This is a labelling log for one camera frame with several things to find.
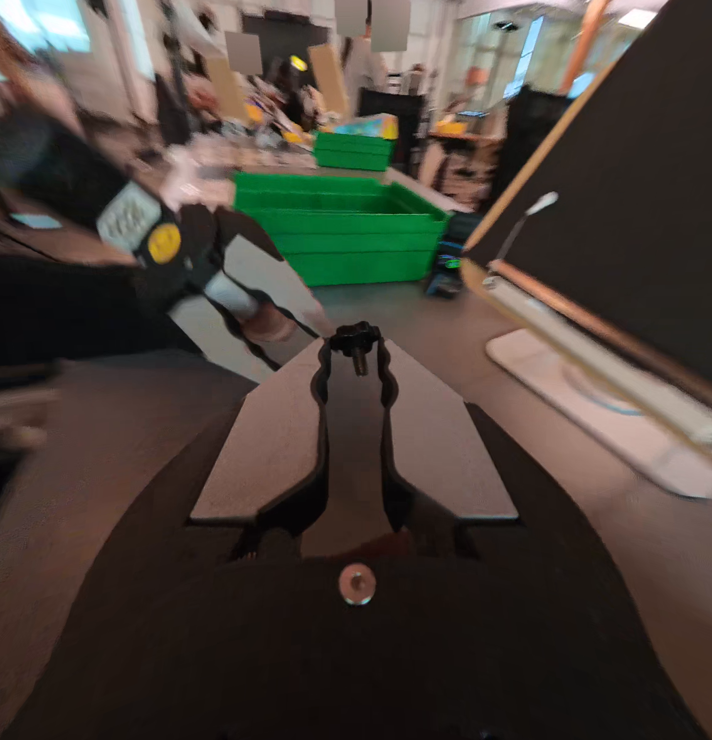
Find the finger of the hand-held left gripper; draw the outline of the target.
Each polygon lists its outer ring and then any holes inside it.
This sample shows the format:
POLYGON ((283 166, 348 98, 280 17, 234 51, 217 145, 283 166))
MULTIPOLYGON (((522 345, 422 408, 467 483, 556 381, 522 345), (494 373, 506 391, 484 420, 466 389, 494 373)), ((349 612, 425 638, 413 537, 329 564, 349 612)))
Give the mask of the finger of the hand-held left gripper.
POLYGON ((210 362, 262 383, 280 365, 243 331, 263 305, 223 272, 186 292, 168 315, 210 362))
POLYGON ((257 300, 265 300, 312 337, 330 338, 335 327, 287 261, 278 261, 246 238, 226 246, 223 271, 257 300))

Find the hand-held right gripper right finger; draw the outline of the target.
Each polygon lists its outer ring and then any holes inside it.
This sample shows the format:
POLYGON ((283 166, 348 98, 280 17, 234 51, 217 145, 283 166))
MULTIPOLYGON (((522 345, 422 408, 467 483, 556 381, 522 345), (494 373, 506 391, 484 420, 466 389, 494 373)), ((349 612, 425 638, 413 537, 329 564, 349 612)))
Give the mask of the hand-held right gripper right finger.
POLYGON ((427 505, 454 523, 509 523, 518 511, 463 397, 392 340, 378 344, 384 408, 382 500, 399 530, 427 505))

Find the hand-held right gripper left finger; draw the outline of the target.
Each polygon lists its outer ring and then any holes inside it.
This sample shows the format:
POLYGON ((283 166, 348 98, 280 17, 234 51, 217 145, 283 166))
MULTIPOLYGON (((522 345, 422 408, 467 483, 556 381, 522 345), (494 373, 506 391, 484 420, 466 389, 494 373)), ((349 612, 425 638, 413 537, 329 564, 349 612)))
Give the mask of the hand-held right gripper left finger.
POLYGON ((309 529, 328 502, 331 349, 314 340, 242 402, 191 523, 309 529))

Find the black knob screw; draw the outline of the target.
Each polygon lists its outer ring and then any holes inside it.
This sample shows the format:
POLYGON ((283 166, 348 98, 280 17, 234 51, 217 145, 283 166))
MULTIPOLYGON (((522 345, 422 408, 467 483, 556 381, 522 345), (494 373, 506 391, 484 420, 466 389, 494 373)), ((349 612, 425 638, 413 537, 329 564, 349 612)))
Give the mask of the black knob screw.
POLYGON ((381 339, 378 327, 366 321, 360 321, 338 327, 329 340, 329 344, 333 352, 351 359, 357 377, 367 377, 369 375, 367 357, 381 339))

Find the person's left forearm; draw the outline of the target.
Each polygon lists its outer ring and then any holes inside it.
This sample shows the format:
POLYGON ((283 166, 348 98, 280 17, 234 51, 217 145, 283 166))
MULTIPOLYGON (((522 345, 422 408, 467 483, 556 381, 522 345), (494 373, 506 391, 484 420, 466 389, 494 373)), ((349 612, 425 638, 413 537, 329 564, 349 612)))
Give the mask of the person's left forearm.
POLYGON ((139 269, 0 255, 0 366, 181 350, 195 342, 141 295, 139 269))

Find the black device with green display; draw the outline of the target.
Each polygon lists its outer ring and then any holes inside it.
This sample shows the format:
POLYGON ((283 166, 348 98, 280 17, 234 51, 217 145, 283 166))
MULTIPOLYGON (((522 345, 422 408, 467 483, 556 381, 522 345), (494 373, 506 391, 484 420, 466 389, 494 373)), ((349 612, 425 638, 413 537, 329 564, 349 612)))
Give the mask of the black device with green display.
POLYGON ((425 285, 425 295, 445 300, 457 298, 464 285, 460 272, 461 262, 462 245, 441 240, 425 285))

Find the colourful box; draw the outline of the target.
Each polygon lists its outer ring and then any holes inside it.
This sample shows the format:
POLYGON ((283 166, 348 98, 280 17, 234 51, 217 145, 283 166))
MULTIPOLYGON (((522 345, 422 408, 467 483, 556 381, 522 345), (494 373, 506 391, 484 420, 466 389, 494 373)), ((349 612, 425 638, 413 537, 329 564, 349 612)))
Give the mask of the colourful box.
POLYGON ((332 133, 396 141, 399 137, 399 120, 388 113, 360 116, 335 126, 332 133))

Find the beige board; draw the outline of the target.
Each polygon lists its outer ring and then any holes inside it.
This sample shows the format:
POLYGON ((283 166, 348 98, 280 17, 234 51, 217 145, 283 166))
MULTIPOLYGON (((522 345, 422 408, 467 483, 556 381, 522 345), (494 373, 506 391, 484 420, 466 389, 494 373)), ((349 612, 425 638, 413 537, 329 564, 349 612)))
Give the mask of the beige board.
POLYGON ((342 121, 348 119, 351 116, 351 104, 340 56, 335 47, 330 43, 318 44, 308 47, 307 51, 324 110, 338 115, 342 121))
POLYGON ((214 88, 221 118, 225 121, 236 121, 245 127, 250 126, 251 118, 246 108, 246 97, 237 73, 233 72, 228 61, 222 58, 206 59, 205 66, 214 88))

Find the silver clamp bar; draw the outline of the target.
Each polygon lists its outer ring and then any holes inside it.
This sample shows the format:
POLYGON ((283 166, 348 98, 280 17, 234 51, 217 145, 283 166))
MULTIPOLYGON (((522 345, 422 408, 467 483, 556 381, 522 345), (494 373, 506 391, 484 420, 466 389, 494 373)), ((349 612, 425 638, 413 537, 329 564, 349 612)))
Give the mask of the silver clamp bar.
POLYGON ((504 260, 481 290, 537 338, 712 458, 712 383, 504 260))

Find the black cabinet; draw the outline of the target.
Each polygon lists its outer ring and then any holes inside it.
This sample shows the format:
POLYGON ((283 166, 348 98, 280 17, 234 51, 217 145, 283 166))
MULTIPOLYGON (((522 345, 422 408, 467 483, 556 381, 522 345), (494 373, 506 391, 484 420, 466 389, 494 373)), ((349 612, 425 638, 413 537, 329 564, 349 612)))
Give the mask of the black cabinet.
POLYGON ((507 130, 495 178, 501 194, 564 116, 572 99, 523 85, 508 105, 507 130))

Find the black board with wooden edge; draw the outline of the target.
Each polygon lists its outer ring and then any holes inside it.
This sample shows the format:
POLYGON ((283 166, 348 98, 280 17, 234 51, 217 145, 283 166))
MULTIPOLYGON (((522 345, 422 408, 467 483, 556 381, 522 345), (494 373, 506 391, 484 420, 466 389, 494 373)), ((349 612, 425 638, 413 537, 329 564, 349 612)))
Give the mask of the black board with wooden edge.
POLYGON ((500 258, 502 276, 712 409, 712 1, 663 6, 469 245, 477 267, 500 258))

